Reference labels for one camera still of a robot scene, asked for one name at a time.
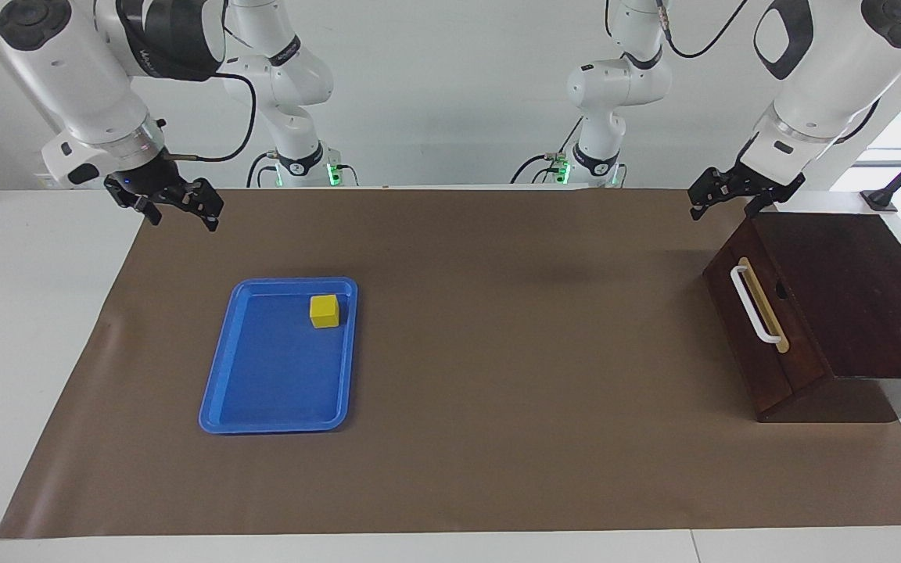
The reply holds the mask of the yellow cube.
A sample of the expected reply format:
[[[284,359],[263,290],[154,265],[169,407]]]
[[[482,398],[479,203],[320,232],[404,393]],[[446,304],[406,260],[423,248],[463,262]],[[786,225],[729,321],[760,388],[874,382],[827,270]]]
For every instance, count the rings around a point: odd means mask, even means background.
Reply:
[[[315,329],[338,328],[341,325],[341,304],[335,293],[310,297],[310,322]]]

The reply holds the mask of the brown table mat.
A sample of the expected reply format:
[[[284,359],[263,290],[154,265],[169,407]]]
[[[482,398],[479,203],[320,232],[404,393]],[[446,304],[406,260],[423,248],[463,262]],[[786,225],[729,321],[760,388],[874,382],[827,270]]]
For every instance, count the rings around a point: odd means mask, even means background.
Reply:
[[[143,225],[0,538],[901,525],[901,425],[763,424],[679,190],[228,190]],[[198,412],[243,279],[360,286],[331,432]]]

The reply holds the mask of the blue plastic tray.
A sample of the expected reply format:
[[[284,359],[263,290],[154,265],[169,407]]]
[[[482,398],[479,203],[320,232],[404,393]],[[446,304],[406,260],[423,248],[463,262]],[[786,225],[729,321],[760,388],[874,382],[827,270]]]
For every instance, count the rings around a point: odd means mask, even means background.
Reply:
[[[211,435],[330,432],[350,409],[357,283],[348,277],[251,278],[233,290],[198,425]],[[338,328],[315,329],[310,297],[335,293]]]

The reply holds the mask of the wooden drawer with white handle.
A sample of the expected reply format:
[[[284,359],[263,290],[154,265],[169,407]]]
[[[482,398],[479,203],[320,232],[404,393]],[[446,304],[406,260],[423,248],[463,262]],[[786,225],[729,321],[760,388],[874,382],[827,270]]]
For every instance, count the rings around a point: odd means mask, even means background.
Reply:
[[[790,393],[798,393],[826,377],[828,370],[791,298],[789,285],[780,274],[754,220],[746,220],[729,239],[733,266],[743,266],[741,286],[753,303],[756,320],[764,334],[779,342],[754,335],[756,346],[771,364],[766,370],[782,378]]]

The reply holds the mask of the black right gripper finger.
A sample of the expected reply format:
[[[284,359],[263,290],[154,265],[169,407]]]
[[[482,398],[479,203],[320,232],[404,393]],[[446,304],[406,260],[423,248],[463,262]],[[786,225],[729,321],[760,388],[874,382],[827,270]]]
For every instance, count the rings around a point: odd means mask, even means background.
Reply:
[[[132,195],[132,193],[124,190],[111,190],[110,195],[114,202],[121,208],[129,208],[136,213],[140,213],[145,217],[147,222],[157,227],[162,220],[162,213],[158,210],[153,202],[150,202],[145,196]]]
[[[209,232],[221,224],[223,199],[206,178],[185,183],[185,211],[199,217]]]

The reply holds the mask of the dark wooden cabinet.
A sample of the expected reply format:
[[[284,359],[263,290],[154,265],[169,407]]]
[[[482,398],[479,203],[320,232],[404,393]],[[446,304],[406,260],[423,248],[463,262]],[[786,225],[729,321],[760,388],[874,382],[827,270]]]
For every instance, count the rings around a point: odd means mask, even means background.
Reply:
[[[732,264],[731,235],[705,268],[704,279],[757,421],[901,419],[901,243],[896,235],[877,215],[761,213],[747,220],[756,222],[828,370],[798,393],[790,393],[782,378],[766,370],[771,360],[757,349],[754,335],[771,343],[779,338],[758,325],[741,286],[745,268]]]

